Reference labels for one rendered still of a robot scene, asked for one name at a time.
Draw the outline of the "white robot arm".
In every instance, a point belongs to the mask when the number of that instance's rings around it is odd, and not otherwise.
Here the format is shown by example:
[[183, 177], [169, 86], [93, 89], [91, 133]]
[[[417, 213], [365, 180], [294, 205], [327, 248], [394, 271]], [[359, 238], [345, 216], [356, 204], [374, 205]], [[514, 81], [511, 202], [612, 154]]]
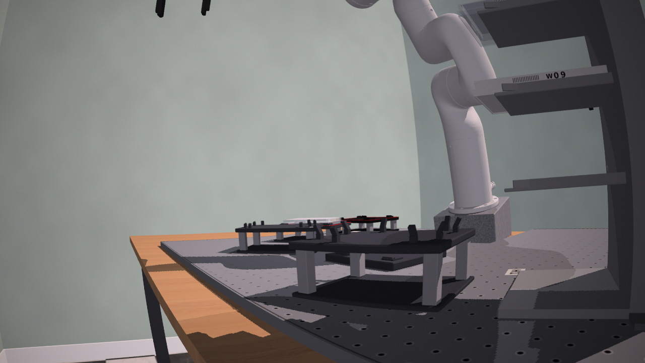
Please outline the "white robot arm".
[[431, 81], [431, 93], [444, 129], [454, 201], [449, 212], [469, 214], [498, 205], [492, 195], [486, 143], [474, 106], [474, 81], [496, 79], [486, 51], [458, 14], [437, 16], [429, 0], [393, 0], [394, 10], [413, 46], [428, 64], [453, 58]]

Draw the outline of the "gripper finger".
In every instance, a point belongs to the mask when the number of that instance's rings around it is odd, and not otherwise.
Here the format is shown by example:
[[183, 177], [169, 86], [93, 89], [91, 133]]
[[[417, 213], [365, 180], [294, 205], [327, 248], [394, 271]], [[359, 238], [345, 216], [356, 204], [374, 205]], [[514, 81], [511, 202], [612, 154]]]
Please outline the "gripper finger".
[[202, 10], [201, 10], [201, 13], [203, 16], [205, 16], [207, 14], [207, 11], [210, 10], [210, 3], [211, 3], [211, 0], [203, 0]]
[[157, 13], [160, 18], [162, 18], [164, 16], [165, 2], [166, 2], [166, 0], [157, 0], [157, 2], [156, 2], [155, 13]]

